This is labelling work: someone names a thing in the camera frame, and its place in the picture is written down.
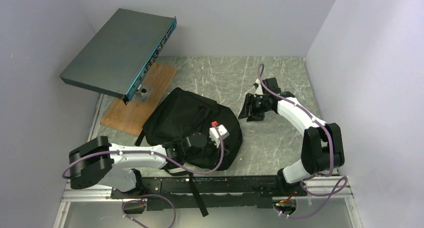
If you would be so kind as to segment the black student backpack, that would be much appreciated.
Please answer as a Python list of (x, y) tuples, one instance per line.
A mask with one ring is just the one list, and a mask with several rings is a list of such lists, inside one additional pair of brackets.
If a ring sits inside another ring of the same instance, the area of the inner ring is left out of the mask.
[[(211, 123), (217, 121), (229, 132), (223, 141), (224, 157), (222, 165), (216, 171), (227, 170), (234, 162), (243, 142), (240, 123), (233, 111), (217, 101), (181, 88), (175, 88), (152, 112), (142, 127), (135, 145), (146, 140), (149, 145), (160, 145), (187, 137), (193, 133), (209, 136)], [(211, 168), (201, 168), (208, 173)], [(172, 176), (200, 174), (187, 168), (174, 168), (168, 171)]]

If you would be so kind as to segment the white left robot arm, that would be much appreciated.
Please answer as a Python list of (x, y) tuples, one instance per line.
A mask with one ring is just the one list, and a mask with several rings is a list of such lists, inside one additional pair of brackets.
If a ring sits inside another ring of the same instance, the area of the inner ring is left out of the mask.
[(212, 161), (212, 171), (217, 170), (224, 159), (224, 140), (229, 136), (223, 126), (210, 128), (209, 136), (194, 133), (176, 141), (155, 146), (123, 146), (110, 143), (108, 137), (99, 136), (69, 153), (69, 166), (62, 173), (70, 180), (72, 189), (85, 189), (105, 185), (125, 192), (132, 198), (139, 197), (145, 188), (141, 167), (159, 170), (181, 168), (198, 154), (210, 148), (219, 152), (219, 160)]

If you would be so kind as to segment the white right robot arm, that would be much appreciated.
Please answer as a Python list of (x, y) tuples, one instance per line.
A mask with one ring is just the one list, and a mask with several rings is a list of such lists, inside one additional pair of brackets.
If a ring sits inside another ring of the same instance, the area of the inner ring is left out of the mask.
[(288, 195), (300, 182), (318, 173), (332, 171), (345, 163), (342, 133), (336, 123), (327, 123), (306, 109), (289, 91), (283, 92), (276, 78), (256, 80), (256, 91), (246, 94), (239, 119), (262, 121), (273, 111), (288, 120), (302, 135), (300, 159), (278, 171), (275, 188)]

